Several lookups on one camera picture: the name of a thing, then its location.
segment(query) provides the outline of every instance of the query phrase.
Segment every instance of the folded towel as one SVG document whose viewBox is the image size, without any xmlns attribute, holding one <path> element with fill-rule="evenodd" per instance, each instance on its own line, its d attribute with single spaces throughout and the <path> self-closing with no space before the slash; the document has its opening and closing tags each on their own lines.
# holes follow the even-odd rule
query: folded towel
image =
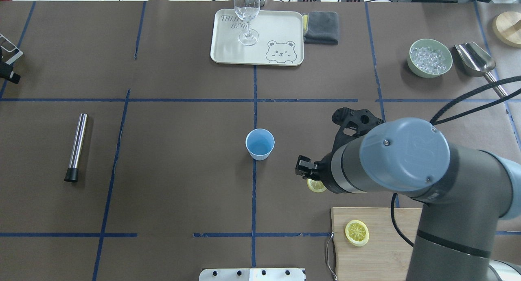
<svg viewBox="0 0 521 281">
<path fill-rule="evenodd" d="M 339 39 L 340 27 L 336 12 L 310 12 L 308 14 L 304 43 L 338 44 Z"/>
</svg>

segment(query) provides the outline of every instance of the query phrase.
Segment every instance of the wooden cutting board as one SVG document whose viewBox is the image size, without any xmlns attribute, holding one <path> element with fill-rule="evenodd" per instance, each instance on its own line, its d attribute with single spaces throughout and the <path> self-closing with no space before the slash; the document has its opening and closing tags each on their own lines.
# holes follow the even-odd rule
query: wooden cutting board
<svg viewBox="0 0 521 281">
<path fill-rule="evenodd" d="M 333 207 L 331 223 L 335 238 L 338 281 L 403 281 L 413 248 L 396 233 L 390 208 Z M 394 209 L 396 223 L 414 242 L 422 209 Z M 344 229 L 351 220 L 360 220 L 369 229 L 369 242 L 350 244 Z"/>
</svg>

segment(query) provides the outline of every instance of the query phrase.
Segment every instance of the robotic arm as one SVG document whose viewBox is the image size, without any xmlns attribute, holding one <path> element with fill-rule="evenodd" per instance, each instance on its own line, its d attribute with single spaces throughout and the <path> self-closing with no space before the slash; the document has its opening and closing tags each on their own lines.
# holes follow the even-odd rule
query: robotic arm
<svg viewBox="0 0 521 281">
<path fill-rule="evenodd" d="M 342 108 L 333 122 L 332 152 L 299 156 L 296 174 L 337 194 L 387 190 L 423 203 L 407 281 L 521 280 L 521 267 L 490 261 L 497 220 L 521 214 L 519 164 L 451 144 L 419 118 L 383 123 Z"/>
</svg>

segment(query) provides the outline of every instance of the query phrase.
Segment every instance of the lemon slice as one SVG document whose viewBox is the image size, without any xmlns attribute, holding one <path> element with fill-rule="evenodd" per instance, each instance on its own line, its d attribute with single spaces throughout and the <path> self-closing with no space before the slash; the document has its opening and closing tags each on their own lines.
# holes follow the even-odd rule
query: lemon slice
<svg viewBox="0 0 521 281">
<path fill-rule="evenodd" d="M 313 192 L 323 192 L 327 190 L 322 181 L 314 181 L 313 179 L 307 179 L 307 187 Z"/>
<path fill-rule="evenodd" d="M 351 220 L 346 225 L 346 237 L 354 246 L 364 246 L 369 241 L 369 229 L 360 220 Z"/>
</svg>

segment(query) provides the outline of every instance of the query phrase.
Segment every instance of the light blue joint cap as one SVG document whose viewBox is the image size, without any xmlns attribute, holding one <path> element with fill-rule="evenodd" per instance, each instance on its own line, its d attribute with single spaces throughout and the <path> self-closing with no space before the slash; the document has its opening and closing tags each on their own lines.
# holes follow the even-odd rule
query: light blue joint cap
<svg viewBox="0 0 521 281">
<path fill-rule="evenodd" d="M 401 118 L 363 138 L 360 161 L 370 178 L 396 192 L 411 192 L 439 181 L 450 163 L 445 136 L 420 118 Z"/>
<path fill-rule="evenodd" d="M 512 204 L 506 214 L 501 217 L 501 220 L 514 219 L 521 214 L 521 166 L 514 161 L 496 156 L 493 153 L 487 152 L 495 157 L 501 165 L 505 168 L 510 182 L 512 183 Z"/>
</svg>

